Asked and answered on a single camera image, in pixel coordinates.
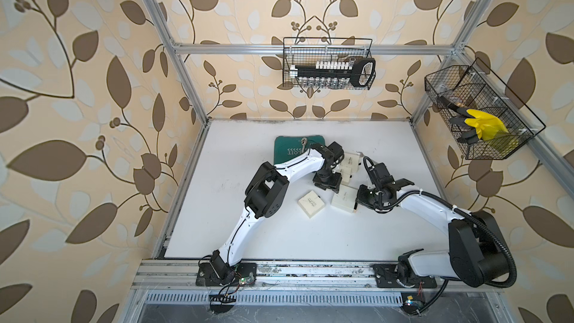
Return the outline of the cream jewelry box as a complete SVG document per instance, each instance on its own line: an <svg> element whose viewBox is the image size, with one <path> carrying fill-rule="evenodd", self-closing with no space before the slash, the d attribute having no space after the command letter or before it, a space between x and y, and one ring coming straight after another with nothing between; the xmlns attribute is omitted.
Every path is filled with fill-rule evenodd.
<svg viewBox="0 0 574 323"><path fill-rule="evenodd" d="M342 175L342 183L347 185L350 183L351 178L352 178L352 168L351 167L343 167L340 170L340 173Z"/></svg>
<svg viewBox="0 0 574 323"><path fill-rule="evenodd" d="M341 166L345 169L348 169L351 173L357 173L361 162L361 154L345 152L345 158L343 159Z"/></svg>
<svg viewBox="0 0 574 323"><path fill-rule="evenodd" d="M331 206L348 213L355 213L358 204L356 203L358 190L346 185L339 187L339 192L334 194Z"/></svg>
<svg viewBox="0 0 574 323"><path fill-rule="evenodd" d="M313 218L326 207L325 202L314 191L305 194L297 203L308 218Z"/></svg>

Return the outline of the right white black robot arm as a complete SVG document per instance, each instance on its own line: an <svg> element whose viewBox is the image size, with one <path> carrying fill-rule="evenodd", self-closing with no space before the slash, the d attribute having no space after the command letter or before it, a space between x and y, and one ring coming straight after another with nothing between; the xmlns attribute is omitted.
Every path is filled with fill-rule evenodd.
<svg viewBox="0 0 574 323"><path fill-rule="evenodd" d="M391 274L397 284L411 288L424 278L460 281L469 287L509 288L517 281L517 266L496 219L472 213L442 197L395 179L384 163L364 157L371 181L361 185L356 203L380 215L397 208L412 212L445 234L445 251L416 249L400 255Z"/></svg>

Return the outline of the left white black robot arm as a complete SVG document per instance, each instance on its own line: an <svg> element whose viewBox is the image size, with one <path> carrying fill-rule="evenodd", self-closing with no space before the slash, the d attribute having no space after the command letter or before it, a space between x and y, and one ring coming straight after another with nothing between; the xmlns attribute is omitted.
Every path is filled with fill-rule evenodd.
<svg viewBox="0 0 574 323"><path fill-rule="evenodd" d="M344 158L340 144L314 143L302 154L283 163L266 161L261 164L245 190L245 207L238 223L226 242L209 257L218 284L232 282L236 276L234 267L242 261L249 239L260 223L281 208L289 185L312 173L316 187L337 193L342 175L335 169Z"/></svg>

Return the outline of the silver wrench on case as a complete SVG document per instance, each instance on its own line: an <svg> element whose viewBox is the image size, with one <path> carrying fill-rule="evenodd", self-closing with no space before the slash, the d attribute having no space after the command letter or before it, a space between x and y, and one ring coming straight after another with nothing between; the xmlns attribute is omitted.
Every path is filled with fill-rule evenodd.
<svg viewBox="0 0 574 323"><path fill-rule="evenodd" d="M308 138L307 137L303 137L301 139L301 152L305 152L308 149Z"/></svg>

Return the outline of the green plastic tool case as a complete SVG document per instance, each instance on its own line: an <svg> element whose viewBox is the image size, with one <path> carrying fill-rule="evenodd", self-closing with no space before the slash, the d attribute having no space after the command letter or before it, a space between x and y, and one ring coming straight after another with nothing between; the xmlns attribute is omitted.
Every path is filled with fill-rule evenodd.
<svg viewBox="0 0 574 323"><path fill-rule="evenodd" d="M275 138L274 141L274 161L273 164L281 164L287 162L305 152L301 152L301 139L303 137L308 138L308 149L312 144L322 144L325 145L325 140L323 136L311 135L311 136L279 136Z"/></svg>

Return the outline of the black socket holder tool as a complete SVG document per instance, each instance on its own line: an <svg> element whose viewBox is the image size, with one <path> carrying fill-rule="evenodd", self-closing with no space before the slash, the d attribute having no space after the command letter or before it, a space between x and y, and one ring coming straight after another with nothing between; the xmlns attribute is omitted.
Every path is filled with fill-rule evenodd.
<svg viewBox="0 0 574 323"><path fill-rule="evenodd" d="M350 58L348 61L317 61L291 65L288 77L300 85L330 90L368 90L376 78L374 58Z"/></svg>

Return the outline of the black pliers in basket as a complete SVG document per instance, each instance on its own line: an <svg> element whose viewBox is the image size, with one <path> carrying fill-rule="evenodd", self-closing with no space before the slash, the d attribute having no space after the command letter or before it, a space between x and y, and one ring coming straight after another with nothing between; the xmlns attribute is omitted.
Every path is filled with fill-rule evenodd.
<svg viewBox="0 0 574 323"><path fill-rule="evenodd" d="M467 145L478 143L479 138L478 133L476 132L476 128L471 127L466 123L467 119L473 118L473 116L469 113L469 109L453 103L451 100L444 96L439 97L439 102L448 110L457 114L456 116L448 119L448 122L451 124L453 130L459 132L457 142Z"/></svg>

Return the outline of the yellow rubber glove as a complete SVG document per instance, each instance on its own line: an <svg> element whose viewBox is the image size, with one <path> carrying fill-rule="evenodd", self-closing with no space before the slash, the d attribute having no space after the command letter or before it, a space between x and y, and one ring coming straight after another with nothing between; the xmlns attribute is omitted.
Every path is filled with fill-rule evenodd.
<svg viewBox="0 0 574 323"><path fill-rule="evenodd" d="M469 113L473 118L467 119L466 123L476 128L479 139L490 141L509 134L507 127L497 116L475 109L469 109Z"/></svg>

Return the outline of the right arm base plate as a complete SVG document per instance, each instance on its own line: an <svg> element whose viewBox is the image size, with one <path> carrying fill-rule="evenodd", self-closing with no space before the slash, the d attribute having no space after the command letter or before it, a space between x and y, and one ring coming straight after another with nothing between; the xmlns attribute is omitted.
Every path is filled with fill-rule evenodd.
<svg viewBox="0 0 574 323"><path fill-rule="evenodd" d="M435 289L434 278L420 277L403 263L373 264L376 285L384 289Z"/></svg>

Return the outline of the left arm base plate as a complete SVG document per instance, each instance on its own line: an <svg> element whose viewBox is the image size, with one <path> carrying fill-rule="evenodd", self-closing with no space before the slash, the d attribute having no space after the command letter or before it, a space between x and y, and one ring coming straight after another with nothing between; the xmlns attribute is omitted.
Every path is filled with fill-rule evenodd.
<svg viewBox="0 0 574 323"><path fill-rule="evenodd" d="M200 263L195 284L198 287L249 286L257 280L257 264L239 263L225 268L219 276L210 263Z"/></svg>

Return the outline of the aluminium front rail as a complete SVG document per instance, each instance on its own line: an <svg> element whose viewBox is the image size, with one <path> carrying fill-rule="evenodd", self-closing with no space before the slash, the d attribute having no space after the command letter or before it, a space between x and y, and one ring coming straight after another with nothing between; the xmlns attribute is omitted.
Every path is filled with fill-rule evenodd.
<svg viewBox="0 0 574 323"><path fill-rule="evenodd" d="M293 290L391 290L431 292L443 282L438 276L419 278L402 286L396 277L396 263L369 261L248 260L234 268L232 288L247 281L251 289ZM133 289L191 290L220 289L208 260L145 260L136 273Z"/></svg>

